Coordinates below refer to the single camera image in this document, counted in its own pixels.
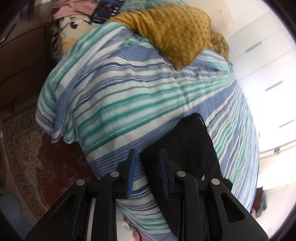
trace striped bedspread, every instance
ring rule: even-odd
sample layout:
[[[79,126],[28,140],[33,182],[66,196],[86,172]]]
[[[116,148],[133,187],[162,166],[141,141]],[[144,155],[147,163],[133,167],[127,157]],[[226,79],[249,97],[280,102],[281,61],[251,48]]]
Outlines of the striped bedspread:
[[[175,71],[146,38],[105,23],[82,36],[48,76],[36,119],[53,142],[79,141],[101,178],[130,148],[139,154],[194,112],[205,121],[232,193],[250,210],[259,159],[255,127],[231,64],[209,49]],[[117,203],[149,240],[176,240],[139,157],[131,197]]]

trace pillow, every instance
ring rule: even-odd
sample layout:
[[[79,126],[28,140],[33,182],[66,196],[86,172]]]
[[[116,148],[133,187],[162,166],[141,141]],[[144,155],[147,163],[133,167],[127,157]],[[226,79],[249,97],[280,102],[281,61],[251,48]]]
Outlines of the pillow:
[[[207,47],[210,38],[209,16],[191,6],[169,4],[121,13],[108,21],[122,23],[148,38],[176,70],[191,64]]]
[[[186,5],[184,0],[125,0],[120,8],[120,12],[141,11],[143,9],[150,9],[166,4]]]
[[[221,33],[226,40],[234,34],[234,20],[224,0],[184,0],[184,2],[206,12],[211,18],[213,31]]]

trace light blue fabric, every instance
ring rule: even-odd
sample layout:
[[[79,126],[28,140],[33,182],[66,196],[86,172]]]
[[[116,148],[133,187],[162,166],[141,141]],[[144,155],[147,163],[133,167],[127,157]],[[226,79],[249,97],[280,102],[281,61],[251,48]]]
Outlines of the light blue fabric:
[[[120,12],[141,11],[166,4],[186,5],[183,0],[125,0],[120,8]]]

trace red persian rug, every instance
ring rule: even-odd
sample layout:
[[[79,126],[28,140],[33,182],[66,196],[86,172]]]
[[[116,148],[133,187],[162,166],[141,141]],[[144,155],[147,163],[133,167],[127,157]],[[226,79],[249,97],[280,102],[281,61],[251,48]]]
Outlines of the red persian rug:
[[[79,144],[51,136],[35,121],[36,105],[3,122],[5,151],[15,182],[39,220],[78,179],[95,178]]]

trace blue and green striped blanket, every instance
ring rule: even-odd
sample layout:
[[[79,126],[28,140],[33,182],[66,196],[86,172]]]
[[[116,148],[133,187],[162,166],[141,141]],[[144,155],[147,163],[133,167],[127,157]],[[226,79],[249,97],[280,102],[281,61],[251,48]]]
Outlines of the blue and green striped blanket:
[[[78,141],[101,178],[130,148],[139,154],[194,112],[205,121],[233,194],[250,210],[259,158],[255,127],[231,64],[209,49],[176,71],[148,39],[105,23],[82,36],[50,73],[36,119],[53,142]],[[130,199],[117,202],[148,239],[176,240],[139,157]]]

